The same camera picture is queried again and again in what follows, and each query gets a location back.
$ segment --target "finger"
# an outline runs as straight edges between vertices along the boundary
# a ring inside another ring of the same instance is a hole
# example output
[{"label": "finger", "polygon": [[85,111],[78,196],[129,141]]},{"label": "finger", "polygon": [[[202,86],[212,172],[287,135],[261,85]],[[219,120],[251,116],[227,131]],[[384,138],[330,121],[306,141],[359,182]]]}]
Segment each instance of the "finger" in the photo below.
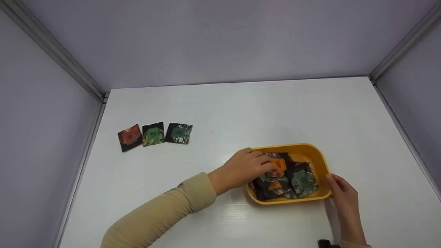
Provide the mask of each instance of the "finger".
[{"label": "finger", "polygon": [[337,182],[337,184],[345,189],[345,188],[353,188],[352,185],[350,185],[344,178],[336,175],[336,174],[331,174],[332,178],[334,178],[334,180]]},{"label": "finger", "polygon": [[331,187],[331,191],[333,196],[339,195],[340,193],[342,193],[340,187],[338,186],[337,182],[335,181],[334,177],[332,177],[329,174],[326,174],[326,179],[328,180],[328,183]]},{"label": "finger", "polygon": [[253,149],[247,147],[247,148],[244,148],[242,150],[239,150],[237,153],[247,154],[247,153],[250,153],[252,151],[253,151]]},{"label": "finger", "polygon": [[250,152],[250,155],[251,155],[252,157],[262,156],[262,154],[263,154],[263,153],[262,153],[261,151],[257,151],[257,150]]},{"label": "finger", "polygon": [[266,162],[269,161],[269,157],[265,155],[259,156],[256,159],[260,164],[265,164]]},{"label": "finger", "polygon": [[270,171],[270,170],[276,170],[279,169],[279,167],[275,163],[265,163],[262,165],[262,170],[264,172]]}]

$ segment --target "person's left hand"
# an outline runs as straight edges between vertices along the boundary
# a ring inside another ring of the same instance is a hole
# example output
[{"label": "person's left hand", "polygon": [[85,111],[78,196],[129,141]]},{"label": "person's left hand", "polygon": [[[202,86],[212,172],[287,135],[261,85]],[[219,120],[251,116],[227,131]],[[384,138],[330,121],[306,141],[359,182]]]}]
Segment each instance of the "person's left hand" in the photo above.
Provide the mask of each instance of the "person's left hand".
[{"label": "person's left hand", "polygon": [[245,148],[236,152],[223,166],[210,172],[208,177],[217,195],[222,195],[230,189],[251,182],[267,171],[276,169],[279,167],[270,163],[268,156],[260,151]]}]

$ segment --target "green label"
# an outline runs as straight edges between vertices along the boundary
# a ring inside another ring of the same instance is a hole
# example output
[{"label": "green label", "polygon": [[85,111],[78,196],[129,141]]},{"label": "green label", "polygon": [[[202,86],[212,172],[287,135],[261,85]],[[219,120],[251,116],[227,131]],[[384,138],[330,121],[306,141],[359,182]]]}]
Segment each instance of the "green label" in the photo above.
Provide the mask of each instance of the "green label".
[{"label": "green label", "polygon": [[158,138],[158,128],[150,128],[147,130],[149,139],[157,139]]},{"label": "green label", "polygon": [[311,186],[308,176],[304,170],[294,173],[293,176],[299,183],[300,188],[309,188]]},{"label": "green label", "polygon": [[184,137],[186,133],[187,133],[186,129],[174,128],[172,131],[172,137],[175,137],[175,138]]}]

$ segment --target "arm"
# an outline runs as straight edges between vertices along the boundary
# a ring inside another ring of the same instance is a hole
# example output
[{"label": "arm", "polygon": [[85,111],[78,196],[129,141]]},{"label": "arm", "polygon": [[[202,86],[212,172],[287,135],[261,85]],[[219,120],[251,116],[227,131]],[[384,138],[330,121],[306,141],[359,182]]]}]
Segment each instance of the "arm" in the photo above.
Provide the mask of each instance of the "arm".
[{"label": "arm", "polygon": [[185,180],[172,189],[123,216],[105,233],[101,248],[144,248],[189,214],[214,203],[216,196],[277,169],[269,157],[246,148],[222,167]]},{"label": "arm", "polygon": [[358,204],[358,192],[342,177],[326,175],[331,186],[332,199],[337,208],[341,230],[341,247],[366,248]]}]

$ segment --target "white table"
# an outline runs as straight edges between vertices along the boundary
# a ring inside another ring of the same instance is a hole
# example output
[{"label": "white table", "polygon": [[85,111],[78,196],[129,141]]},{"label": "white table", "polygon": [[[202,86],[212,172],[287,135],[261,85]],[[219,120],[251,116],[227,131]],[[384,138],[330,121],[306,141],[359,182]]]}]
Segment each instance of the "white table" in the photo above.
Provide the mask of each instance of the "white table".
[{"label": "white table", "polygon": [[[159,121],[192,124],[190,143],[121,152],[117,132]],[[61,248],[99,247],[124,214],[241,148],[302,142],[317,146],[329,169],[359,191],[371,245],[441,244],[441,204],[361,77],[112,90]],[[318,239],[338,236],[335,218],[329,200],[258,206],[236,189],[153,246],[317,247]]]}]

